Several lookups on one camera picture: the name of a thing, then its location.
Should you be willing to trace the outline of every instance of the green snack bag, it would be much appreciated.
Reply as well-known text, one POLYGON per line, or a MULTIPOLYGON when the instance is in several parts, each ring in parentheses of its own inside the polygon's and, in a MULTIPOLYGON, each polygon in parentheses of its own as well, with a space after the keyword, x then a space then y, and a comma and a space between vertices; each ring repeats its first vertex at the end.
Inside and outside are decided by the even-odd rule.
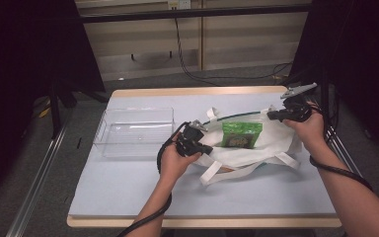
POLYGON ((254 148, 263 124, 259 122, 223 121, 222 147, 254 148))

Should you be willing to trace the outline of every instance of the wall outlet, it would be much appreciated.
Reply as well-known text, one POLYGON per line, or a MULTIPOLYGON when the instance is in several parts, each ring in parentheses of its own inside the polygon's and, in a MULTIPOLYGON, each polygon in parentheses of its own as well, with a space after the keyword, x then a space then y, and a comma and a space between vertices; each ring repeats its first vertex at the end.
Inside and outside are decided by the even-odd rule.
POLYGON ((179 9, 190 9, 190 0, 180 0, 179 9))
POLYGON ((169 10, 178 10, 180 9, 180 2, 178 0, 168 1, 169 10))

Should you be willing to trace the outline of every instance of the transparent container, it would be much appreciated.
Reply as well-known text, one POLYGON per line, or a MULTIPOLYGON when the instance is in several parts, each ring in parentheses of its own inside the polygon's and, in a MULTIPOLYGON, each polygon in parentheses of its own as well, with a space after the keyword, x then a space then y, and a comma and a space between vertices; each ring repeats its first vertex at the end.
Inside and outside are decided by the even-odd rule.
POLYGON ((94 139, 104 157, 156 159, 174 132, 174 110, 106 110, 94 139))

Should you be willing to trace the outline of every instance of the forearm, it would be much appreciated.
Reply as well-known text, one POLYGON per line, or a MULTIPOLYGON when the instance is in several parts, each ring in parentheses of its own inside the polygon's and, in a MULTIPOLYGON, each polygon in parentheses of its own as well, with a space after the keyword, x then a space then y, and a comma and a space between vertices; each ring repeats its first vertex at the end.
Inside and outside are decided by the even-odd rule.
MULTIPOLYGON (((134 222, 141 220, 165 205, 168 200, 168 197, 175 185, 174 181, 168 180, 159 180, 152 195, 146 201, 145 205, 141 209, 140 213, 135 218, 134 222)), ((159 237, 162 229, 162 221, 164 215, 160 215, 156 219, 148 222, 147 224, 142 225, 141 227, 130 232, 127 237, 133 236, 156 236, 159 237)))
MULTIPOLYGON (((308 147, 314 159, 347 170, 336 154, 320 141, 308 147)), ((379 198, 359 182, 319 170, 341 223, 349 236, 379 236, 379 198)))

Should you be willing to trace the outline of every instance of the person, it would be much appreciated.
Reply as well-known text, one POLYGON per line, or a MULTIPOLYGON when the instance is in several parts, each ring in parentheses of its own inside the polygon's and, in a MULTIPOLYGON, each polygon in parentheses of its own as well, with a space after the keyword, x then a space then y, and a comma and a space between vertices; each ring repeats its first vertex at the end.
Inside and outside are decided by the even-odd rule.
MULTIPOLYGON (((314 111, 304 122, 287 119, 283 122, 296 131, 306 149, 317 162, 347 170, 345 164, 326 144, 323 136, 324 120, 322 115, 314 111)), ((174 144, 166 148, 162 156, 162 172, 159 181, 135 221, 161 208, 187 166, 201 155, 196 153, 184 159, 178 154, 174 144)), ((379 237, 379 197, 353 179, 321 169, 319 169, 319 173, 348 236, 379 237)), ((160 236, 163 218, 164 215, 159 216, 133 230, 127 237, 160 236)))

